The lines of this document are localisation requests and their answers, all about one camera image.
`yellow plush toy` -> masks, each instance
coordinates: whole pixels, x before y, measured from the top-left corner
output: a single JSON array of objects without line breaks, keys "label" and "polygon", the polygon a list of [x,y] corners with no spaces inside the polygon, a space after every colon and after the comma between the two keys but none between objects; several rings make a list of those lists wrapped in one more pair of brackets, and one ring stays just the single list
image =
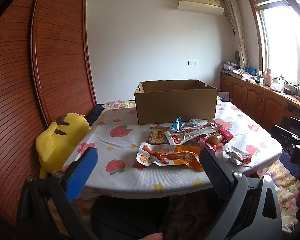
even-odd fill
[{"label": "yellow plush toy", "polygon": [[40,179],[46,178],[48,173],[61,171],[64,162],[90,129],[81,115],[67,114],[63,117],[54,121],[35,140],[41,164]]}]

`window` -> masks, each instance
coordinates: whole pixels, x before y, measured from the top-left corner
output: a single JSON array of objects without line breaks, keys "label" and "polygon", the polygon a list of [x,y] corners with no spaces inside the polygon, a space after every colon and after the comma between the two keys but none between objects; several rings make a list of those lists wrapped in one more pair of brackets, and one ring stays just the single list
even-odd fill
[{"label": "window", "polygon": [[260,50],[260,69],[300,85],[300,17],[285,0],[250,0]]}]

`wardrobe door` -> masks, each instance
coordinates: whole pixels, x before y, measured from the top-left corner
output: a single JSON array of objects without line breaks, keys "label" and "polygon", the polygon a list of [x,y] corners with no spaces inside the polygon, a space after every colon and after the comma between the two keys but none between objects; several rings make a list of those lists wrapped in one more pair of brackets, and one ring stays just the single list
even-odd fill
[{"label": "wardrobe door", "polygon": [[86,0],[37,0],[32,61],[38,96],[50,124],[96,105],[86,41]]},{"label": "wardrobe door", "polygon": [[31,65],[34,3],[13,0],[0,17],[0,215],[12,225],[26,176],[39,175],[35,139],[46,129]]}]

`patterned curtain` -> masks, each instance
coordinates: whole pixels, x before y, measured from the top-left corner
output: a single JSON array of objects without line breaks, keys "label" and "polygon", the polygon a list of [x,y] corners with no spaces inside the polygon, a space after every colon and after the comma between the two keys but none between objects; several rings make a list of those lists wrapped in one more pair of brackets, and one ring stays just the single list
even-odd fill
[{"label": "patterned curtain", "polygon": [[232,26],[234,28],[235,36],[238,41],[239,55],[240,55],[240,68],[244,69],[249,65],[248,65],[248,57],[247,57],[246,49],[244,47],[244,42],[243,42],[242,20],[241,20],[241,15],[237,4],[237,0],[225,0],[225,3],[229,12]]}]

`table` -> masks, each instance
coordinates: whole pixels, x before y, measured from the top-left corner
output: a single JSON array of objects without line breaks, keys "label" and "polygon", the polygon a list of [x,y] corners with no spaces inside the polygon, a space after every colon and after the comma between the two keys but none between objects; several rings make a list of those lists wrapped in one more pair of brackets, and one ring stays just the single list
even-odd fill
[{"label": "table", "polygon": [[[251,163],[237,166],[228,161],[233,171],[246,175],[266,168],[281,155],[282,147],[270,134],[231,102],[218,102],[215,119],[234,137],[230,144],[252,154]],[[88,146],[97,148],[98,163],[90,175],[81,197],[90,199],[109,195],[129,199],[158,198],[186,194],[212,187],[206,173],[185,165],[144,167],[136,161],[142,142],[148,140],[151,127],[138,125],[135,108],[109,110],[92,125],[82,142],[64,164],[64,169],[77,160]]]}]

